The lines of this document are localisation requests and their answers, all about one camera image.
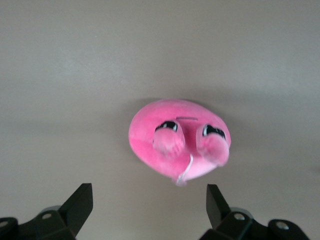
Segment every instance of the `gray surface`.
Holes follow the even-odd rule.
[[[320,2],[0,1],[0,216],[93,184],[78,240],[198,239],[206,185],[319,237]],[[162,98],[220,115],[229,163],[177,187],[128,144]]]

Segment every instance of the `plush toy eye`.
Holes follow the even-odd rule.
[[[219,134],[221,137],[226,139],[226,135],[225,135],[224,131],[208,124],[208,125],[204,126],[202,136],[207,136],[209,134]]]
[[[172,129],[173,131],[176,132],[178,130],[178,125],[174,121],[165,121],[161,125],[157,126],[155,128],[155,131],[157,131],[158,129],[165,129],[165,128]]]

